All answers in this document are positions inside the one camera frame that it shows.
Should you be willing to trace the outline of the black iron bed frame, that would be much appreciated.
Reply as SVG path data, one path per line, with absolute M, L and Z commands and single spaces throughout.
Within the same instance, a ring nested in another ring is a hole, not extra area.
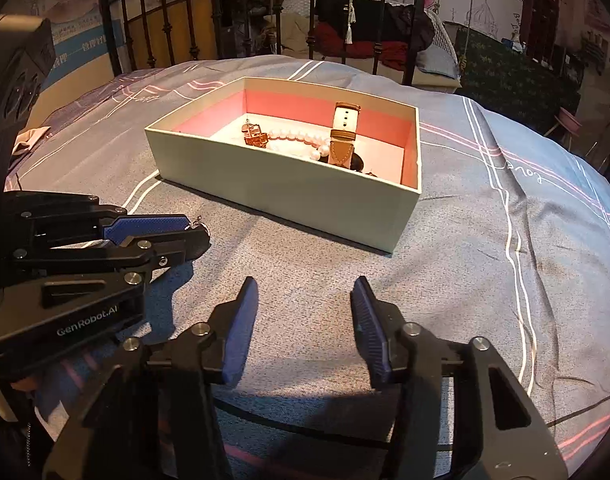
M 98 0 L 115 75 L 183 62 L 281 54 L 273 0 Z

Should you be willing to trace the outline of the open pink-lined gift box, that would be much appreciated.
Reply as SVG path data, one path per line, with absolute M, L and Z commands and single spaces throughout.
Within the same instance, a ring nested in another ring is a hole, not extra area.
M 360 107 L 363 171 L 314 155 L 337 102 Z M 422 192 L 419 110 L 381 96 L 243 77 L 148 125 L 163 179 L 359 245 L 393 252 Z

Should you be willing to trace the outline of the tan leather strap watch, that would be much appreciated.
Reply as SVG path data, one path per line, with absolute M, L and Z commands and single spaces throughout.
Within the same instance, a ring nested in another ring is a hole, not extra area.
M 342 102 L 335 104 L 327 155 L 330 165 L 363 171 L 363 160 L 355 153 L 359 112 L 358 105 Z

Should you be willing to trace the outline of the blue white wall poster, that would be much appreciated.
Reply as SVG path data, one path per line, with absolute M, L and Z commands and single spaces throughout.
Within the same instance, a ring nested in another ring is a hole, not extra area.
M 52 23 L 51 30 L 56 58 L 42 85 L 43 90 L 95 58 L 108 53 L 104 24 L 98 6 L 94 6 L 79 18 Z

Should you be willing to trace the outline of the white hanging swing chair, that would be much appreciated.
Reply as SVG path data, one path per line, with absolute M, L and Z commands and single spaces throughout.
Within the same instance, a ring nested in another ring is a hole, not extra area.
M 346 64 L 420 89 L 455 92 L 460 86 L 456 50 L 433 9 L 433 0 L 273 0 L 273 48 L 303 60 Z M 373 58 L 341 58 L 315 51 L 314 28 L 331 25 L 348 46 L 373 41 Z M 380 61 L 383 41 L 407 44 L 405 70 Z

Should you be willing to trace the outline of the red cushion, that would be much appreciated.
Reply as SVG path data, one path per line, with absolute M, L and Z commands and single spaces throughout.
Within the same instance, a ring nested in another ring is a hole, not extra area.
M 327 23 L 319 23 L 314 28 L 315 51 L 326 55 L 341 58 L 346 53 L 348 58 L 373 58 L 375 56 L 375 43 L 373 41 L 354 41 L 348 46 L 344 40 Z M 405 70 L 407 64 L 407 44 L 401 41 L 383 41 L 379 61 L 388 68 Z

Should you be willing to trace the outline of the pink stool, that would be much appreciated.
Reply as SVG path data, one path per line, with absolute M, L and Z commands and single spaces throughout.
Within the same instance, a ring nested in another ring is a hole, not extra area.
M 567 151 L 571 152 L 574 140 L 580 135 L 582 124 L 564 107 L 560 108 L 559 114 L 555 116 L 554 120 L 554 125 L 544 134 L 544 136 L 550 138 L 556 130 L 563 129 L 564 133 L 561 136 L 560 143 Z

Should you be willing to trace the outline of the blue-grey plaid bed sheet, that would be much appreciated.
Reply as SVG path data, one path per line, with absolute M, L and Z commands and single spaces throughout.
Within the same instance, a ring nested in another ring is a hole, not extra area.
M 368 252 L 163 181 L 145 128 L 244 76 L 362 91 L 420 111 L 422 194 L 392 255 Z M 441 338 L 487 338 L 521 379 L 569 471 L 610 432 L 610 184 L 584 160 L 462 96 L 286 56 L 183 63 L 95 84 L 49 121 L 18 168 L 26 190 L 89 193 L 137 214 L 203 220 L 211 249 L 148 290 L 135 336 L 206 319 L 247 276 L 259 288 L 244 375 L 219 390 L 239 479 L 373 479 L 396 410 L 375 391 L 349 293 L 378 298 Z

